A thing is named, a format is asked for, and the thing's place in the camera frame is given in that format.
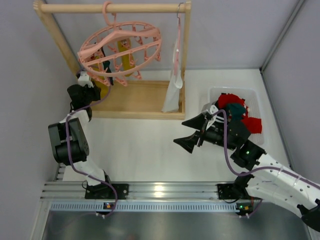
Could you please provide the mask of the dark green sock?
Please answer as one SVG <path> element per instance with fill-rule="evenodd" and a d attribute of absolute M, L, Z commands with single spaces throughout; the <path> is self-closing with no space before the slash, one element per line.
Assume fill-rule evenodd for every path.
<path fill-rule="evenodd" d="M 96 53 L 93 54 L 92 56 L 92 60 L 98 60 L 98 59 L 101 59 L 101 58 L 104 58 L 106 57 L 106 54 L 105 54 L 105 51 L 104 51 L 104 48 L 100 48 L 100 50 L 98 50 Z M 104 70 L 104 72 L 106 73 L 111 73 L 112 71 L 110 70 L 110 61 L 109 60 L 106 60 L 106 61 L 103 61 L 102 63 L 97 63 L 97 64 L 94 64 L 92 66 L 92 68 L 95 70 L 95 71 L 100 71 L 101 72 L 101 68 Z M 113 81 L 113 78 L 112 77 L 105 77 L 105 76 L 101 76 L 101 75 L 94 75 L 92 77 L 92 79 L 96 82 L 96 85 L 98 84 L 103 84 L 105 86 L 113 86 L 114 85 L 114 81 Z"/>
<path fill-rule="evenodd" d="M 229 103 L 226 105 L 228 121 L 241 121 L 247 113 L 246 108 L 240 103 Z"/>

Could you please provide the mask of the red sock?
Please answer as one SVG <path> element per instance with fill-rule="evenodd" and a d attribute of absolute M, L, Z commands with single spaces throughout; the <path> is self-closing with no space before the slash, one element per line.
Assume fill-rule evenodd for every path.
<path fill-rule="evenodd" d="M 224 109 L 228 104 L 242 105 L 245 109 L 243 116 L 248 117 L 248 107 L 245 104 L 245 99 L 240 98 L 239 96 L 232 93 L 222 93 L 217 100 L 218 108 Z"/>
<path fill-rule="evenodd" d="M 251 134 L 261 134 L 263 130 L 262 120 L 255 117 L 246 117 L 241 120 Z"/>

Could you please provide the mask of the yellow sock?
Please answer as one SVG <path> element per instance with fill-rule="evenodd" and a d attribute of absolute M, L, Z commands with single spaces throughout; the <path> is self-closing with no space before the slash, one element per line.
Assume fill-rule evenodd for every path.
<path fill-rule="evenodd" d="M 101 63 L 97 63 L 92 65 L 91 68 L 94 71 L 100 72 L 101 66 L 102 66 Z M 93 73 L 90 73 L 90 77 L 91 77 L 91 81 L 94 82 L 95 85 L 100 88 L 100 98 L 101 99 L 104 98 L 108 92 L 108 86 L 104 85 L 105 78 L 103 76 L 96 75 Z"/>
<path fill-rule="evenodd" d="M 117 42 L 118 51 L 120 53 L 131 49 L 131 40 L 129 38 Z M 132 54 L 121 56 L 122 67 L 124 71 L 128 71 L 135 67 L 134 57 Z"/>

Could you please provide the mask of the pink round clip hanger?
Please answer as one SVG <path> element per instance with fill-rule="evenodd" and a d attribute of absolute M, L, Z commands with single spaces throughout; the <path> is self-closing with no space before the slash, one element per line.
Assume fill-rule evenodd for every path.
<path fill-rule="evenodd" d="M 78 61 L 89 76 L 92 73 L 98 76 L 112 77 L 114 83 L 118 82 L 127 86 L 129 77 L 141 80 L 141 69 L 152 61 L 161 60 L 162 36 L 158 27 L 147 22 L 110 20 L 107 12 L 107 7 L 110 4 L 110 1 L 105 1 L 102 6 L 102 15 L 106 26 L 84 41 L 77 53 Z M 119 52 L 117 43 L 124 39 L 130 39 L 131 49 Z M 105 57 L 93 60 L 93 55 L 100 48 L 104 49 Z M 132 54 L 135 67 L 124 71 L 121 56 L 128 54 Z M 91 68 L 92 65 L 104 61 L 110 61 L 111 73 L 104 72 L 102 68 L 100 68 L 101 71 L 95 71 Z"/>

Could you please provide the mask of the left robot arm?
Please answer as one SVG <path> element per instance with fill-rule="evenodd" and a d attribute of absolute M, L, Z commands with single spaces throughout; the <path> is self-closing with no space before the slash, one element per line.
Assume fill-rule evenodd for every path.
<path fill-rule="evenodd" d="M 71 99 L 68 115 L 48 126 L 53 157 L 57 163 L 70 166 L 75 173 L 85 177 L 87 199 L 117 200 L 118 194 L 109 176 L 90 158 L 85 134 L 93 115 L 91 107 L 103 100 L 101 89 L 95 83 L 92 86 L 74 84 L 67 88 L 67 93 Z"/>

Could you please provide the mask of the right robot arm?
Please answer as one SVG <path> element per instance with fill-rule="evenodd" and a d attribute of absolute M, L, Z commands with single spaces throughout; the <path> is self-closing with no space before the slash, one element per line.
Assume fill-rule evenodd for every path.
<path fill-rule="evenodd" d="M 174 139 L 187 152 L 204 142 L 221 146 L 229 170 L 236 175 L 232 188 L 240 199 L 266 200 L 298 216 L 308 227 L 320 230 L 320 185 L 274 159 L 249 137 L 240 120 L 216 121 L 215 114 L 201 113 L 182 125 L 194 134 Z"/>

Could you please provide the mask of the white cloth on hanger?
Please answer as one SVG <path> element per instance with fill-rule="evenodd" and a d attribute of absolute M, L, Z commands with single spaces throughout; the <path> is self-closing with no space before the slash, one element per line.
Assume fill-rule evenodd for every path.
<path fill-rule="evenodd" d="M 179 97 L 180 97 L 180 90 L 183 87 L 183 80 L 181 77 L 181 57 L 179 56 L 179 65 L 178 65 L 178 71 L 177 75 L 174 75 L 174 55 L 176 50 L 176 43 L 174 45 L 173 49 L 173 55 L 172 55 L 172 68 L 170 71 L 170 80 L 169 85 L 167 87 L 165 100 L 162 107 L 162 112 L 169 113 L 169 112 L 177 112 L 179 110 Z"/>

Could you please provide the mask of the pink metal-hook hanger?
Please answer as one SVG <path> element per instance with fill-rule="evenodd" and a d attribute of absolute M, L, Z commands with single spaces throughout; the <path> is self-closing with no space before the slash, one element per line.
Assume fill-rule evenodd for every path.
<path fill-rule="evenodd" d="M 180 2 L 177 7 L 177 36 L 176 36 L 176 42 L 175 42 L 175 53 L 174 53 L 174 75 L 177 75 L 179 63 L 180 63 L 180 48 L 181 48 L 181 13 L 180 13 L 180 7 L 183 4 L 183 2 Z"/>

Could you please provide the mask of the black white striped sock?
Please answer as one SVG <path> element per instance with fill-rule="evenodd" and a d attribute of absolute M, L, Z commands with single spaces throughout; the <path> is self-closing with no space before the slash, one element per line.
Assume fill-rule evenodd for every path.
<path fill-rule="evenodd" d="M 214 105 L 218 108 L 218 110 L 219 110 L 219 105 L 218 105 L 218 101 L 215 101 L 214 102 Z M 217 123 L 220 123 L 220 124 L 223 124 L 224 123 L 224 116 L 223 116 L 223 114 L 222 113 L 218 113 L 216 116 L 215 116 L 215 121 L 217 122 Z M 229 116 L 227 115 L 227 123 L 229 123 L 231 120 L 230 120 L 230 118 L 229 118 Z"/>

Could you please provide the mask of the white plastic basket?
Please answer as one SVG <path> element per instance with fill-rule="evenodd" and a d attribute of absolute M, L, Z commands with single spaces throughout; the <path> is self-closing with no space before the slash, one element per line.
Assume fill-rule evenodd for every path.
<path fill-rule="evenodd" d="M 245 99 L 245 104 L 248 107 L 248 117 L 259 118 L 262 122 L 262 113 L 260 111 L 259 101 L 257 98 L 257 94 L 253 89 L 213 86 L 209 88 L 209 90 L 207 91 L 207 100 L 209 102 L 218 101 L 218 98 L 222 93 L 234 94 L 242 99 Z M 257 145 L 263 145 L 265 143 L 263 131 L 261 134 L 251 134 L 249 140 L 251 140 L 253 143 Z"/>

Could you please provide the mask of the wooden clothes rack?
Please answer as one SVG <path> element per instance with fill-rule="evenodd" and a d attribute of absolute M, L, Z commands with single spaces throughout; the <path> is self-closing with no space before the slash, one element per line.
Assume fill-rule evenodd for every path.
<path fill-rule="evenodd" d="M 53 38 L 73 74 L 80 70 L 80 65 L 70 48 L 65 36 L 60 30 L 53 14 L 93 14 L 102 13 L 175 13 L 184 14 L 183 48 L 181 61 L 181 77 L 185 76 L 187 65 L 188 41 L 190 30 L 190 15 L 192 4 L 185 3 L 126 3 L 107 6 L 102 4 L 47 4 L 42 0 L 36 0 L 33 8 L 43 25 Z M 93 107 L 95 118 L 116 119 L 156 119 L 156 120 L 183 120 L 185 118 L 185 89 L 180 90 L 178 110 L 164 113 L 161 111 L 165 100 L 167 80 L 131 80 L 128 86 L 116 84 L 111 89 L 111 103 L 100 103 Z"/>

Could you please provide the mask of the aluminium mounting rail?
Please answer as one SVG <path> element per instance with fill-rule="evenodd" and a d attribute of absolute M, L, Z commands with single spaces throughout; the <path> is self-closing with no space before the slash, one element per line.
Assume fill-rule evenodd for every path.
<path fill-rule="evenodd" d="M 245 183 L 233 182 L 118 182 L 112 190 L 105 184 L 89 186 L 86 181 L 52 181 L 44 185 L 43 200 L 89 199 L 250 199 Z"/>

